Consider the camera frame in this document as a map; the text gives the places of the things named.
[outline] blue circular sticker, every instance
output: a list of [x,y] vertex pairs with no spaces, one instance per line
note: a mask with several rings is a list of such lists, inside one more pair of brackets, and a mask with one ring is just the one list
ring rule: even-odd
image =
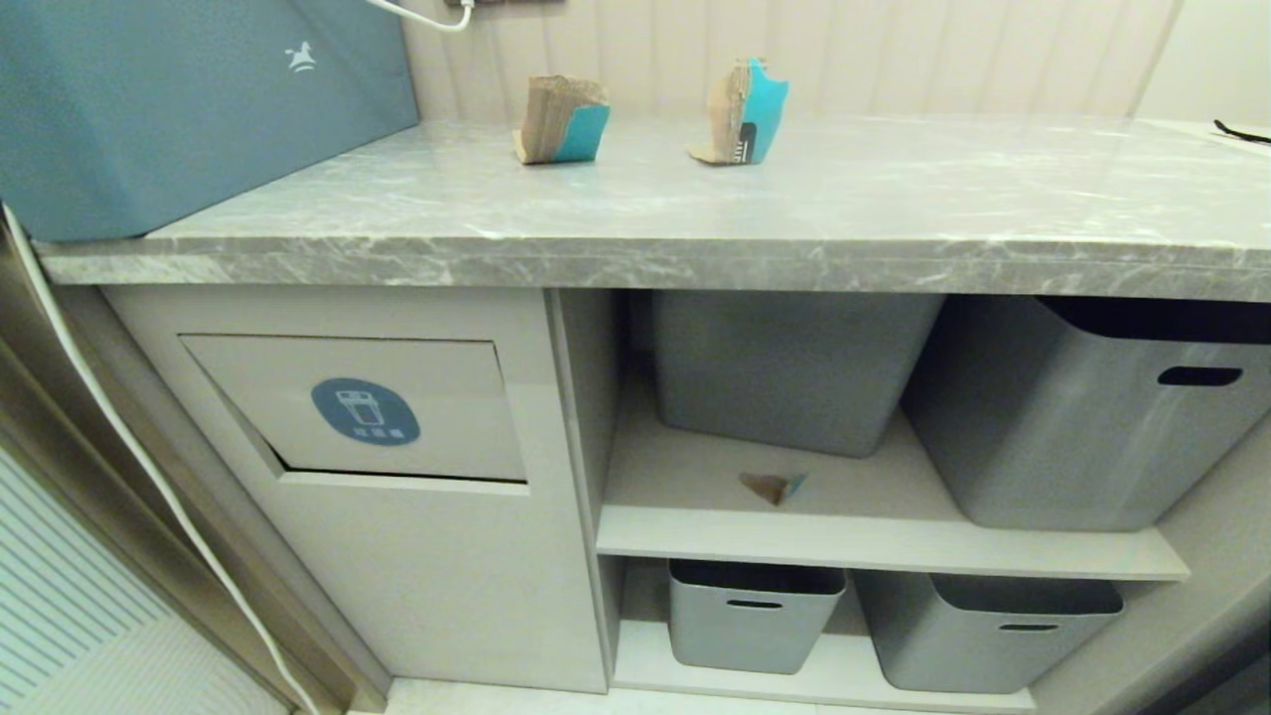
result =
[[320,384],[310,395],[327,424],[347,438],[379,447],[419,439],[419,423],[411,406],[384,386],[334,378]]

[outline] cabinet door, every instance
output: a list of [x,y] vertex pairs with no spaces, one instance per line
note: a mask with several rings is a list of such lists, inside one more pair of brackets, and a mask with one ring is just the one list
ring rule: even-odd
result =
[[492,340],[182,342],[290,471],[525,481]]

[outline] torn cardboard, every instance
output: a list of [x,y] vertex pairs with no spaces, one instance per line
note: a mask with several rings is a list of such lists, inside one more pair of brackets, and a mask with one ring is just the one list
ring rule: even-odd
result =
[[707,98],[710,144],[689,146],[689,155],[714,165],[761,163],[782,123],[788,94],[789,83],[769,79],[763,60],[737,60]]
[[522,164],[594,161],[609,122],[600,84],[566,75],[531,76],[521,128],[512,132]]
[[803,486],[803,481],[807,480],[807,475],[778,476],[741,474],[737,476],[737,480],[746,485],[750,491],[759,495],[759,498],[764,502],[771,504],[773,507],[780,507],[791,497],[794,497],[798,488]]

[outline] white cable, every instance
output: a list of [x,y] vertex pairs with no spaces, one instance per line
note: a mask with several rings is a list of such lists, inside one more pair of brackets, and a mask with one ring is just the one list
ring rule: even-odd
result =
[[459,20],[456,24],[447,25],[444,23],[438,23],[437,20],[430,20],[428,18],[421,14],[412,13],[411,10],[394,5],[388,0],[366,0],[366,1],[381,10],[388,10],[394,15],[400,15],[408,20],[414,20],[417,23],[428,25],[437,32],[463,32],[464,28],[468,27],[468,20],[470,20],[473,17],[473,6],[477,5],[477,0],[460,0],[460,3],[464,6],[464,18]]
[[137,441],[137,437],[132,434],[132,431],[127,424],[125,424],[123,418],[119,417],[114,405],[111,404],[111,399],[107,398],[105,391],[102,390],[102,384],[99,384],[97,377],[93,376],[93,371],[89,368],[88,362],[84,361],[84,353],[80,352],[79,345],[75,344],[75,338],[71,337],[70,329],[66,326],[66,317],[57,306],[57,301],[53,300],[53,293],[48,288],[48,279],[44,278],[44,273],[31,249],[31,240],[27,237],[25,231],[23,231],[22,225],[18,224],[18,218],[13,215],[13,211],[9,210],[9,206],[4,206],[4,218],[9,225],[9,234],[13,235],[13,243],[18,248],[18,257],[22,262],[22,267],[31,278],[32,284],[36,287],[36,296],[39,300],[39,305],[44,309],[48,321],[53,325],[53,331],[57,333],[57,340],[61,342],[62,349],[65,349],[66,354],[70,357],[71,364],[75,367],[75,372],[79,373],[80,380],[84,381],[84,385],[93,395],[93,399],[102,409],[102,413],[105,414],[105,419],[111,423],[111,427],[119,433],[119,437],[128,447],[128,451],[137,458],[137,462],[141,464],[141,469],[145,470],[150,481],[154,483],[159,494],[163,495],[164,502],[168,503],[168,508],[172,509],[172,513],[177,517],[177,522],[180,523],[180,528],[189,537],[189,541],[194,542],[194,547],[198,550],[198,554],[202,555],[202,558],[212,568],[212,573],[216,574],[216,579],[221,582],[225,591],[230,592],[230,596],[234,598],[234,603],[238,605],[239,611],[243,612],[247,620],[252,624],[252,627],[255,629],[255,632],[261,636],[261,640],[264,641],[264,646],[269,649],[269,655],[273,658],[273,663],[282,674],[282,679],[287,681],[287,685],[291,686],[291,688],[300,696],[304,701],[305,709],[313,715],[318,715],[318,705],[314,704],[313,697],[309,696],[305,688],[296,682],[295,676],[291,674],[291,669],[287,668],[286,662],[282,659],[282,653],[278,650],[277,641],[273,640],[273,636],[264,627],[264,624],[261,622],[261,617],[252,610],[252,606],[247,602],[247,598],[244,598],[238,584],[235,584],[234,579],[231,579],[229,573],[225,571],[225,566],[221,565],[220,559],[217,559],[211,547],[207,546],[203,536],[198,533],[197,528],[194,528],[194,523],[189,521],[189,514],[186,513],[186,508],[182,507],[180,500],[177,499],[177,494],[173,491],[172,485],[169,485],[168,480],[164,479],[163,472],[159,471],[159,466],[150,458],[150,455]]

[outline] shelf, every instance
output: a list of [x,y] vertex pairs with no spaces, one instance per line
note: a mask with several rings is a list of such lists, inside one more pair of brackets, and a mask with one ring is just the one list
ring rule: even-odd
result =
[[671,653],[667,598],[665,563],[628,564],[614,687],[925,712],[1023,715],[1036,710],[1027,690],[1013,695],[969,695],[892,687],[878,667],[850,588],[807,663],[793,676],[683,665]]
[[[1183,580],[1154,530],[1028,532],[977,527],[958,511],[897,411],[868,460],[769,447],[662,425],[651,381],[623,398],[596,546],[600,554],[1108,580]],[[807,474],[780,508],[742,472]]]

